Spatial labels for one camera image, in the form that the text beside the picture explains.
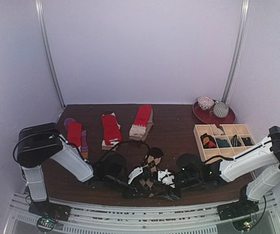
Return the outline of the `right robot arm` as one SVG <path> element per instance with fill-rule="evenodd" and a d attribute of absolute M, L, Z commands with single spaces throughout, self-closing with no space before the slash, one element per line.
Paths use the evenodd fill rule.
<path fill-rule="evenodd" d="M 196 155 L 183 154 L 180 159 L 187 162 L 181 164 L 181 171 L 158 171 L 157 181 L 179 190 L 196 186 L 211 188 L 264 167 L 264 171 L 243 188 L 244 197 L 234 204 L 234 211 L 244 215 L 253 207 L 253 202 L 280 182 L 280 127 L 271 127 L 262 141 L 233 157 L 217 155 L 215 158 L 217 161 L 210 163 L 209 160 L 202 162 Z"/>

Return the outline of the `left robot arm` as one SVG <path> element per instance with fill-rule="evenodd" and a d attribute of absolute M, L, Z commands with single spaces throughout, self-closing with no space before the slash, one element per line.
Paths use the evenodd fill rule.
<path fill-rule="evenodd" d="M 55 123 L 27 127 L 19 132 L 18 142 L 13 149 L 13 159 L 22 170 L 22 177 L 28 186 L 31 202 L 43 216 L 54 212 L 54 205 L 49 202 L 41 165 L 51 159 L 73 174 L 82 183 L 116 183 L 132 194 L 138 189 L 127 182 L 126 177 L 107 174 L 106 169 L 124 170 L 122 155 L 109 150 L 103 158 L 91 162 L 85 159 L 79 147 L 64 138 Z"/>

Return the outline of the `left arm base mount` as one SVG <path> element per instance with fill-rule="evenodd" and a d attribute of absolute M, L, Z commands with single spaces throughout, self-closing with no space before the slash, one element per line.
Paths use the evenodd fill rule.
<path fill-rule="evenodd" d="M 46 219 L 68 221 L 71 207 L 52 203 L 49 199 L 41 202 L 31 201 L 28 209 L 29 213 L 39 215 Z"/>

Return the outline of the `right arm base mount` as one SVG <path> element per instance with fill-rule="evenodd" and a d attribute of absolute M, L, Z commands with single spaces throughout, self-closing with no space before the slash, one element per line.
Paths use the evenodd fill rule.
<path fill-rule="evenodd" d="M 239 201 L 219 205 L 217 207 L 218 215 L 221 221 L 249 215 L 259 211 L 258 203 L 258 201 L 240 198 Z"/>

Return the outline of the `brown argyle sock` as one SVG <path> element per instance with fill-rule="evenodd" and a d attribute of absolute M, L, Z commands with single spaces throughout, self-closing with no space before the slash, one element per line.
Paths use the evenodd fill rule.
<path fill-rule="evenodd" d="M 158 167 L 163 158 L 163 152 L 160 148 L 153 147 L 144 157 L 141 167 L 143 174 L 136 179 L 136 186 L 143 197 L 153 197 L 157 194 L 155 182 L 157 182 Z"/>

